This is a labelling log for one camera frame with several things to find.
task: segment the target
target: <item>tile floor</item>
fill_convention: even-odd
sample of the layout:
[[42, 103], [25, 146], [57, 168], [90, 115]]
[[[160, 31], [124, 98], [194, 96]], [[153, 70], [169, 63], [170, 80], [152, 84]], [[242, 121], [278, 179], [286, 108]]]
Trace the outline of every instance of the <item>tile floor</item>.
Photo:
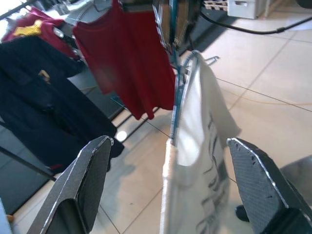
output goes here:
[[[288, 18], [306, 15], [273, 12], [268, 19], [239, 19], [236, 26], [268, 30], [285, 26]], [[218, 55], [212, 65], [226, 104], [242, 129], [239, 137], [250, 141], [279, 167], [312, 154], [312, 30], [258, 36], [227, 30], [203, 52]], [[124, 111], [118, 124], [128, 113]], [[159, 110], [126, 142], [107, 174], [93, 234], [157, 234], [161, 199], [161, 171], [171, 112]], [[129, 132], [138, 121], [119, 128]], [[241, 203], [231, 156], [225, 151], [231, 179], [229, 206], [222, 217], [222, 234], [251, 234], [234, 208]], [[46, 184], [16, 212], [15, 234], [27, 232], [52, 182]]]

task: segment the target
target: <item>black shoe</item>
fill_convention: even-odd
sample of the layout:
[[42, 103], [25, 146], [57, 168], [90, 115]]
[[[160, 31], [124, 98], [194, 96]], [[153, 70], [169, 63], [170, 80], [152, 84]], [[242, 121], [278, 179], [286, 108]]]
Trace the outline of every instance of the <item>black shoe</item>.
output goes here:
[[244, 222], [249, 222], [244, 205], [237, 206], [235, 209], [236, 217]]

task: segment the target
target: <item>metal pole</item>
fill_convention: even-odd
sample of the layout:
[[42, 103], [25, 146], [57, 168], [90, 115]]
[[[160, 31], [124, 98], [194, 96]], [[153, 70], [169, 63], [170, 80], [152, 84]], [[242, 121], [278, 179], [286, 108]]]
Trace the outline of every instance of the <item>metal pole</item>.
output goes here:
[[6, 150], [5, 148], [0, 146], [0, 152], [9, 156], [10, 158], [16, 160], [17, 162], [23, 164], [24, 166], [34, 170], [35, 172], [38, 172], [39, 174], [43, 175], [44, 177], [47, 177], [48, 179], [52, 180], [52, 181], [56, 181], [56, 178], [53, 177], [52, 175], [46, 173], [44, 170], [34, 166], [33, 164], [25, 161], [24, 159], [20, 158], [19, 156], [15, 155], [14, 153]]

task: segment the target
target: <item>red t-shirt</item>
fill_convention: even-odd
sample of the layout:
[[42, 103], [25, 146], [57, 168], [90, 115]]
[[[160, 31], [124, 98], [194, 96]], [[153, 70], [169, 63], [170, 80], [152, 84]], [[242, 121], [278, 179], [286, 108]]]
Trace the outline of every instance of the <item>red t-shirt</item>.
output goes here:
[[7, 33], [3, 38], [2, 42], [13, 40], [19, 36], [14, 36], [14, 32], [17, 27], [26, 27], [26, 26], [32, 26], [34, 25], [36, 20], [41, 20], [41, 34], [38, 35], [41, 39], [52, 45], [57, 50], [63, 52], [65, 55], [77, 58], [78, 56], [73, 52], [72, 48], [67, 45], [65, 42], [63, 42], [57, 35], [54, 34], [53, 28], [58, 27], [64, 23], [62, 19], [54, 19], [50, 16], [46, 15], [42, 11], [32, 8], [30, 13], [21, 19], [17, 20], [16, 26], [13, 28], [13, 30], [9, 33]]
[[152, 119], [154, 107], [172, 110], [175, 76], [153, 12], [125, 13], [113, 0], [104, 16], [79, 22], [73, 33], [102, 92], [116, 91], [136, 119]]

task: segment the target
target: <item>black jacket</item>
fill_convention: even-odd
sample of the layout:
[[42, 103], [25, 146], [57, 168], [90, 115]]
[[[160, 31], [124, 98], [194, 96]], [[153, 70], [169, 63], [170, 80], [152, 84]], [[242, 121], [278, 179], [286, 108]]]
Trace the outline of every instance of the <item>black jacket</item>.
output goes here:
[[[0, 44], [0, 116], [56, 171], [66, 168], [90, 140], [116, 133], [110, 120], [67, 79], [83, 66], [35, 36]], [[50, 78], [40, 76], [41, 70]], [[115, 140], [111, 157], [122, 150]]]

